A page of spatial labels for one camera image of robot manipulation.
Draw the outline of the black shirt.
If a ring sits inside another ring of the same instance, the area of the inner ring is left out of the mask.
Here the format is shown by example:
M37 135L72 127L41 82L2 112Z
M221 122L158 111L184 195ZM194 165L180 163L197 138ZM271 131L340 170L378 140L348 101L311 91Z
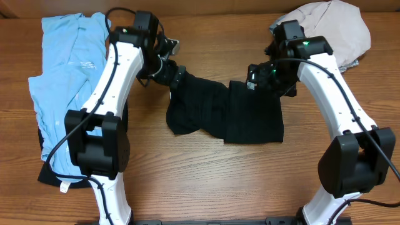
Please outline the black shirt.
M284 124L280 99L250 90L244 82L221 82L188 72L171 90L166 123L176 135L205 130L225 143L281 143Z

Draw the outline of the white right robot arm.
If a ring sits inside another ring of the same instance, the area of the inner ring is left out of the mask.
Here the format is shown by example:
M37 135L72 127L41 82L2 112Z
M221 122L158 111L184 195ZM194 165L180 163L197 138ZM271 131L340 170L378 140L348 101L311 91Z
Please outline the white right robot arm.
M317 165L320 188L295 216L268 217L267 224L350 224L342 212L363 194L381 185L388 171L396 138L380 128L362 109L339 72L333 49L322 37L272 43L270 59L247 69L249 89L285 95L297 83L312 94L326 122L331 143Z

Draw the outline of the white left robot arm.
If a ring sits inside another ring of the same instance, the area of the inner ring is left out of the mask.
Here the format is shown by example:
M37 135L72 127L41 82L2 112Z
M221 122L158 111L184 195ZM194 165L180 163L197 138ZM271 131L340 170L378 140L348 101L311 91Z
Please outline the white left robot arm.
M88 180L97 201L100 224L132 224L133 211L124 189L130 143L123 122L124 109L137 78L154 79L166 71L179 41L159 32L119 27L110 34L107 63L89 99L64 120L73 165Z

